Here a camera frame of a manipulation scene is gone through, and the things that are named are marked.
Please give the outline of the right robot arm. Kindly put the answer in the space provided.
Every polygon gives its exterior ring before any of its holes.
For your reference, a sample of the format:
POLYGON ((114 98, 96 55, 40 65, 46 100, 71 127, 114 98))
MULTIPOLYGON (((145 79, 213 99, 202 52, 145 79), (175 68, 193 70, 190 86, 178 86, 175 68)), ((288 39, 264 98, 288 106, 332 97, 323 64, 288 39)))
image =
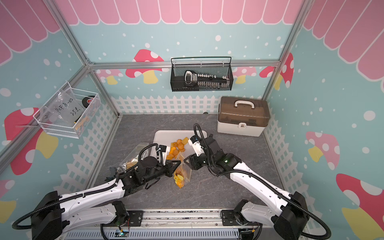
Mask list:
POLYGON ((236 207, 238 222, 257 222, 272 226, 284 240, 298 240, 306 237, 313 240, 328 240, 331 229, 315 214, 308 210, 306 200, 298 192, 290 194, 256 174, 240 158, 231 153, 224 153, 213 135, 204 137, 199 124, 194 124, 194 136, 189 144, 195 153, 187 157, 186 163, 192 170, 207 167, 216 176, 228 179, 248 189, 262 200, 268 211, 257 210, 250 201, 242 201, 236 207))

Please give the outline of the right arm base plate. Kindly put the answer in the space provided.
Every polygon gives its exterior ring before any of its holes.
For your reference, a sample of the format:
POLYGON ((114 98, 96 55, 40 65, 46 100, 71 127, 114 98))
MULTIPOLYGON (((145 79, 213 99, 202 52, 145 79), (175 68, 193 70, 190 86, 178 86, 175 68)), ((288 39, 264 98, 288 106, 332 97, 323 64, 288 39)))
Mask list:
POLYGON ((221 210, 220 218, 223 226, 252 226, 258 227, 259 223, 249 222, 234 210, 221 210))

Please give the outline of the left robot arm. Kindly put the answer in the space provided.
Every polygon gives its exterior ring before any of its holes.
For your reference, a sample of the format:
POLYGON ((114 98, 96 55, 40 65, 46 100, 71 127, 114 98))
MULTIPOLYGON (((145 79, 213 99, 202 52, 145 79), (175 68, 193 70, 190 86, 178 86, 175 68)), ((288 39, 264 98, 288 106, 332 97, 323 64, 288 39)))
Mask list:
POLYGON ((168 147, 150 144, 126 170, 116 168, 109 182, 72 194, 46 194, 38 206, 12 224, 15 230, 31 230, 34 240, 54 240, 72 230, 90 226, 126 226, 131 215, 120 200, 142 189, 148 190, 162 176, 172 177, 181 164, 167 160, 168 147))

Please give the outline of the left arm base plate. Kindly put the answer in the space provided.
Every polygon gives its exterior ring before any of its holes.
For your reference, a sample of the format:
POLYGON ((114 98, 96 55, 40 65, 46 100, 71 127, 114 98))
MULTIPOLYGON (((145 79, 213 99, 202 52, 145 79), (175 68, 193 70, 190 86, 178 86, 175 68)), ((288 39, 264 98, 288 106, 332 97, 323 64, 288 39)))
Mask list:
POLYGON ((128 210, 121 227, 140 227, 143 221, 144 211, 128 210))

